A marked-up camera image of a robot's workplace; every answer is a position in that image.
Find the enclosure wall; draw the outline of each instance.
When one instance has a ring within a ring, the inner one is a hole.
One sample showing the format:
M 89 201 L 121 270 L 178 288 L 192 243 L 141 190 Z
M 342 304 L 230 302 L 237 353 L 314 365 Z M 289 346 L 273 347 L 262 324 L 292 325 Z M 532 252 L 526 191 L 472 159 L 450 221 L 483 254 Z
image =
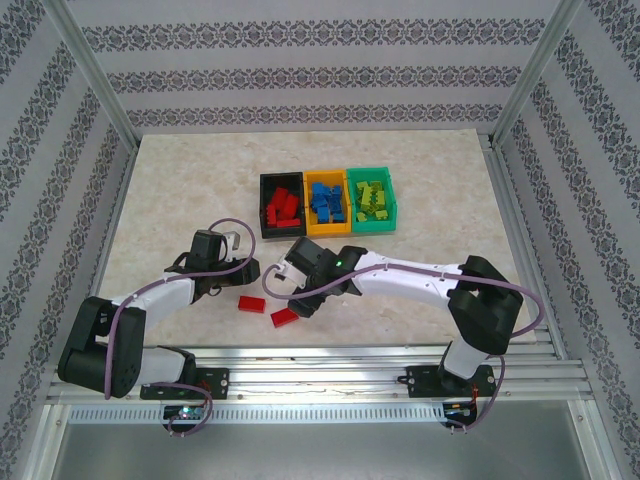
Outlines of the enclosure wall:
M 18 475 L 129 152 L 37 1 L 0 2 L 0 478 Z
M 138 132 L 489 133 L 556 0 L 73 0 Z
M 582 4 L 503 153 L 565 345 L 640 477 L 640 17 Z

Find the beige work surface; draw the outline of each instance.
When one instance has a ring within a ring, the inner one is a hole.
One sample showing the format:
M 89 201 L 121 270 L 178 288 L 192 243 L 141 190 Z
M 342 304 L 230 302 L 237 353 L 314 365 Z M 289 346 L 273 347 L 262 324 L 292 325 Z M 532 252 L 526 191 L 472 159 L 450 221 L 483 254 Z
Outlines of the beige work surface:
M 261 173 L 387 166 L 398 203 L 393 235 L 315 239 L 337 252 L 358 245 L 425 263 L 462 263 L 469 254 L 518 282 L 511 250 L 473 130 L 147 135 L 107 264 L 100 295 L 110 298 L 156 280 L 189 250 L 197 229 L 236 217 L 256 232 L 261 270 L 290 241 L 260 238 Z M 249 236 L 237 230 L 241 252 Z M 272 280 L 281 292 L 291 285 Z M 240 312 L 240 295 L 267 298 L 264 315 Z M 203 297 L 151 329 L 145 343 L 171 345 L 375 345 L 443 343 L 456 335 L 448 312 L 401 298 L 332 297 L 310 319 L 274 328 L 270 313 L 285 301 L 260 282 Z M 518 326 L 529 321 L 523 309 Z

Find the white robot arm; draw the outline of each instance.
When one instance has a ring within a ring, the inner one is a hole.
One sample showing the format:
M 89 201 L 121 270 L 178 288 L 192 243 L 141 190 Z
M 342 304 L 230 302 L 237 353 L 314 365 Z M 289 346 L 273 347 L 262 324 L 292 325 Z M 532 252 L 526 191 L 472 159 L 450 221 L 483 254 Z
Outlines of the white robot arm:
M 240 236 L 236 232 L 196 232 L 191 250 L 181 254 L 161 277 L 159 285 L 133 296 L 120 314 L 111 368 L 111 395 L 121 398 L 136 385 L 156 382 L 193 385 L 198 377 L 195 357 L 170 347 L 144 347 L 144 334 L 162 319 L 198 301 L 213 289 L 246 285 L 260 277 L 260 266 L 251 259 L 234 273 L 224 274 L 245 259 L 235 258 Z M 219 276 L 179 278 L 185 274 L 222 272 Z M 76 320 L 58 364 L 61 380 L 98 392 L 105 391 L 106 337 L 118 307 L 129 298 L 111 300 L 89 297 Z
M 300 238 L 284 255 L 276 277 L 296 284 L 294 294 L 282 298 L 291 297 L 289 308 L 303 317 L 313 315 L 328 296 L 343 293 L 393 295 L 449 310 L 460 335 L 450 343 L 438 373 L 452 391 L 465 385 L 487 356 L 506 352 L 523 302 L 517 291 L 487 284 L 506 280 L 482 257 L 469 256 L 462 265 L 430 265 L 353 246 L 343 247 L 336 255 L 308 238 Z M 325 290 L 329 284 L 334 285 Z

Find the red block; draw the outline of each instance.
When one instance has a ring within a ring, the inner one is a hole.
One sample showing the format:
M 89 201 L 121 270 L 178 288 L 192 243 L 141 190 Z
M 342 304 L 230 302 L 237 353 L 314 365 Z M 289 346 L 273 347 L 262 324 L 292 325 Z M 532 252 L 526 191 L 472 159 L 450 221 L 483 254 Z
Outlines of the red block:
M 273 326 L 276 328 L 281 327 L 282 325 L 286 325 L 287 323 L 291 323 L 297 320 L 298 318 L 300 317 L 298 317 L 298 315 L 293 313 L 288 308 L 285 308 L 283 310 L 280 310 L 279 312 L 275 312 L 271 314 L 271 320 L 273 320 Z
M 289 190 L 282 187 L 276 187 L 276 191 L 274 192 L 273 197 L 271 197 L 270 205 L 276 207 L 276 211 L 279 212 L 287 201 L 287 195 L 289 195 Z
M 267 206 L 267 226 L 275 227 L 276 223 L 276 207 L 271 203 Z
M 267 301 L 264 298 L 241 296 L 238 301 L 238 310 L 243 312 L 264 313 Z
M 294 218 L 293 220 L 278 220 L 276 224 L 278 228 L 286 228 L 286 227 L 299 227 L 300 219 Z
M 278 220 L 291 220 L 298 213 L 298 203 L 300 199 L 295 195 L 287 195 L 287 201 L 284 202 L 284 207 L 278 213 Z

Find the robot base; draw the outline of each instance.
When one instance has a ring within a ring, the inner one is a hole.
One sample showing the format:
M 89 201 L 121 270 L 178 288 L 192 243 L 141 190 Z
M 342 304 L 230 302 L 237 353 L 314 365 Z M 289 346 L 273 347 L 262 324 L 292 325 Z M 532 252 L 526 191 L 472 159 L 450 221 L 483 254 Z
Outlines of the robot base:
M 204 388 L 214 400 L 226 400 L 229 392 L 228 368 L 198 368 L 192 385 Z M 151 387 L 140 388 L 142 400 L 204 400 L 204 396 L 193 390 L 179 388 Z
M 478 397 L 491 397 L 496 390 L 496 380 L 490 365 L 480 365 L 475 375 L 456 389 L 443 385 L 439 368 L 438 365 L 407 367 L 407 375 L 398 377 L 398 382 L 407 385 L 409 398 L 471 398 L 473 385 L 478 388 Z

